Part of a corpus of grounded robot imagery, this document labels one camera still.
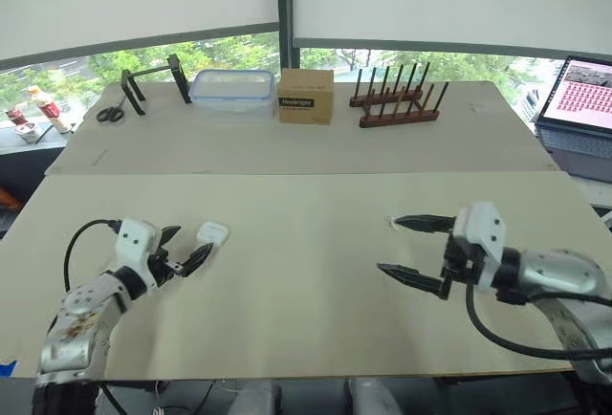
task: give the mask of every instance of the clear plastic container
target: clear plastic container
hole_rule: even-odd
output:
[[[189,97],[215,120],[271,119],[274,112],[274,76],[269,71],[200,71]]]

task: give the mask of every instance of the brown box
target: brown box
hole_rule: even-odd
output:
[[[334,71],[283,69],[278,84],[283,123],[328,125],[334,111]]]

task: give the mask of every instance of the printed label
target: printed label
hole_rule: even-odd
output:
[[[287,109],[310,109],[315,107],[315,100],[312,98],[279,98],[278,104]]]

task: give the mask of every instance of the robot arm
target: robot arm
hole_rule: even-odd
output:
[[[153,294],[174,275],[192,274],[215,246],[214,241],[205,243],[183,264],[170,262],[163,245],[179,229],[121,222],[115,252],[124,265],[71,290],[61,301],[40,358],[34,414],[94,413],[94,382],[104,380],[111,333],[120,317],[133,301]]]
[[[465,207],[456,218],[404,216],[394,224],[448,233],[442,279],[379,264],[383,272],[443,300],[448,299],[453,281],[466,283],[468,314],[485,337],[517,353],[570,360],[585,382],[612,384],[612,290],[594,261],[570,251],[505,248],[506,227],[489,202]],[[514,305],[534,303],[551,321],[564,350],[541,350],[496,336],[475,313],[474,291],[496,291],[499,301]]]

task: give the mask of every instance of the bottle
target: bottle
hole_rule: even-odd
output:
[[[64,114],[59,110],[57,104],[54,103],[51,95],[40,90],[38,85],[32,85],[27,89],[32,96],[32,101],[38,109],[47,116],[47,119],[54,125],[60,133],[68,133],[72,126],[66,121]]]

